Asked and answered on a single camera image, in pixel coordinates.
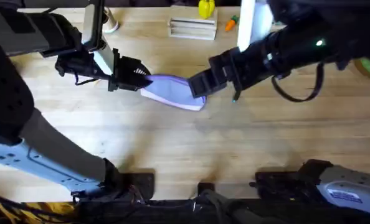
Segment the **black mount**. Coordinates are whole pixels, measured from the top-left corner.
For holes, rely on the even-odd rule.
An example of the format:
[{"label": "black mount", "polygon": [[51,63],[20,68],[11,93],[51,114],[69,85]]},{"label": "black mount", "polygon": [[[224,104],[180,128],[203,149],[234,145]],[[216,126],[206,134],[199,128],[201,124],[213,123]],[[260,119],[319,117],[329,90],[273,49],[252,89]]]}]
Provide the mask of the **black mount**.
[{"label": "black mount", "polygon": [[[82,49],[78,52],[59,55],[55,64],[55,69],[60,76],[66,73],[73,74],[76,77],[76,85],[82,85],[95,80],[107,80],[108,91],[117,89],[136,91],[152,83],[145,75],[150,75],[149,70],[141,63],[141,60],[129,57],[120,57],[117,49],[113,49],[114,68],[113,75],[106,75],[99,68],[93,59],[93,54]],[[78,76],[89,77],[78,83]]]}]

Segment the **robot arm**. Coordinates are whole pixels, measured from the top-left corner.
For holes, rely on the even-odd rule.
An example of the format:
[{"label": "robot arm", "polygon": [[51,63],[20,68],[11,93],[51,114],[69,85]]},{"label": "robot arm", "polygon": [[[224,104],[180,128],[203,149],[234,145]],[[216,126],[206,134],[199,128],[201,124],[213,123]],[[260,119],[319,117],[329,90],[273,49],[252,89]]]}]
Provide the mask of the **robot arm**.
[{"label": "robot arm", "polygon": [[55,67],[62,76],[73,73],[106,79],[110,91],[135,91],[149,85],[143,74],[133,72],[141,65],[139,60],[120,58],[103,40],[102,14],[103,1],[92,1],[85,13],[92,18],[86,19],[91,25],[85,26],[82,35],[58,14],[0,9],[0,164],[63,185],[82,200],[125,198],[129,184],[144,180],[147,187],[138,188],[151,198],[152,174],[140,178],[121,174],[110,161],[89,154],[54,129],[34,108],[29,88],[7,57],[29,52],[58,55]]},{"label": "robot arm", "polygon": [[[234,84],[236,93],[269,77],[284,98],[302,102],[312,100],[323,84],[323,67],[335,62],[339,70],[350,60],[370,59],[370,1],[269,1],[276,21],[287,26],[255,41],[241,52],[230,49],[209,59],[211,68],[188,82],[194,97],[213,94]],[[313,93],[305,99],[286,94],[277,79],[289,76],[292,69],[319,63]]]}]

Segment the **yellow toy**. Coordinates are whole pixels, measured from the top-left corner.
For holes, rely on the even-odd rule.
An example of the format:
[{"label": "yellow toy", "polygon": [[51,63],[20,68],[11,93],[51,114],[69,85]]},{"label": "yellow toy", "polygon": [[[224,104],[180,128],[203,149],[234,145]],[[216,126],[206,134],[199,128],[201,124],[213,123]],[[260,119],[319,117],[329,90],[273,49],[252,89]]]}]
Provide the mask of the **yellow toy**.
[{"label": "yellow toy", "polygon": [[214,9],[216,8],[216,4],[214,0],[200,0],[199,1],[199,15],[204,19],[207,19],[212,15]]}]

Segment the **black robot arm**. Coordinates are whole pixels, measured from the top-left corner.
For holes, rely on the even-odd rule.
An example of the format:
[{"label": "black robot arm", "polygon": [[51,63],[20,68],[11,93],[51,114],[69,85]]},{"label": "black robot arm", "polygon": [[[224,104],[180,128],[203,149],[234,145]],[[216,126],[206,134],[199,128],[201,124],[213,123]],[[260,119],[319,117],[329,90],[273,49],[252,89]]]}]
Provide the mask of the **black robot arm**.
[{"label": "black robot arm", "polygon": [[[343,70],[354,58],[370,59],[370,1],[350,2],[268,1],[275,20],[287,26],[251,43],[243,52],[236,47],[210,58],[211,68],[188,80],[192,94],[210,95],[232,82],[235,101],[241,91],[272,77],[274,88],[284,98],[312,100],[323,84],[324,64],[335,62]],[[313,63],[319,64],[310,96],[296,99],[279,87],[276,79]]]}]

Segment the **black cable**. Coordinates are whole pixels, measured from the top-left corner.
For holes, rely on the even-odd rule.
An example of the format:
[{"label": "black cable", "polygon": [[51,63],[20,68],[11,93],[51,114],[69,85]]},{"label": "black cable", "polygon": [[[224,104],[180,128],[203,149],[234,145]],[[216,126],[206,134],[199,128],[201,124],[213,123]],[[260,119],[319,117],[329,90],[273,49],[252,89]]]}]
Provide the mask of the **black cable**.
[{"label": "black cable", "polygon": [[29,207],[27,205],[23,205],[21,203],[13,202],[13,201],[8,200],[8,199],[3,198],[3,197],[0,197],[0,203],[4,206],[17,208],[17,209],[20,209],[20,210],[23,210],[23,211],[28,211],[28,212],[31,212],[35,215],[47,215],[47,216],[50,216],[50,217],[63,219],[63,220],[70,219],[70,217],[68,217],[66,215],[61,215],[61,214],[54,213],[54,212],[46,212],[46,211],[43,211],[43,210],[40,210],[40,209],[37,209],[37,208],[32,208],[32,207]]},{"label": "black cable", "polygon": [[120,218],[118,218],[118,219],[116,219],[114,221],[103,222],[103,224],[114,224],[114,223],[118,223],[118,222],[123,222],[126,219],[130,218],[134,213],[136,213],[139,210],[140,210],[139,208],[134,208],[133,210],[131,210],[130,212],[128,212],[125,216],[120,217]]},{"label": "black cable", "polygon": [[62,221],[52,221],[52,220],[48,220],[44,217],[41,217],[40,215],[37,215],[37,214],[34,214],[37,218],[39,218],[42,222],[46,222],[46,223],[55,223],[55,224],[63,224],[63,223],[75,223],[73,221],[69,221],[69,222],[62,222]]},{"label": "black cable", "polygon": [[45,10],[44,12],[42,13],[51,13],[52,11],[55,11],[58,7],[52,7],[52,8],[49,8],[47,10]]},{"label": "black cable", "polygon": [[311,94],[305,98],[305,99],[298,99],[290,96],[288,93],[286,93],[282,88],[280,88],[279,84],[276,81],[276,77],[273,76],[271,78],[273,88],[281,95],[283,98],[285,98],[288,101],[292,101],[295,103],[301,103],[306,102],[314,99],[318,94],[320,93],[323,85],[323,81],[325,79],[325,71],[323,70],[323,67],[325,66],[324,62],[320,62],[318,66],[316,67],[316,79],[315,79],[315,86]]},{"label": "black cable", "polygon": [[74,83],[74,85],[77,85],[77,86],[79,86],[79,85],[84,85],[84,84],[87,84],[87,83],[90,83],[90,82],[95,82],[95,81],[97,81],[98,79],[97,78],[90,78],[90,79],[88,79],[88,80],[85,80],[85,81],[82,81],[82,82],[78,82],[78,75],[77,75],[77,72],[75,72],[74,73],[74,78],[75,78],[75,83]]},{"label": "black cable", "polygon": [[181,205],[165,206],[165,205],[151,205],[151,204],[148,204],[148,203],[146,203],[145,205],[142,205],[142,204],[140,204],[140,205],[143,206],[143,207],[148,207],[148,208],[177,209],[177,208],[183,208],[183,207],[187,207],[189,205],[192,205],[193,203],[195,203],[195,200],[196,200],[196,198],[190,199],[190,200],[188,200],[187,202],[184,202]]}]

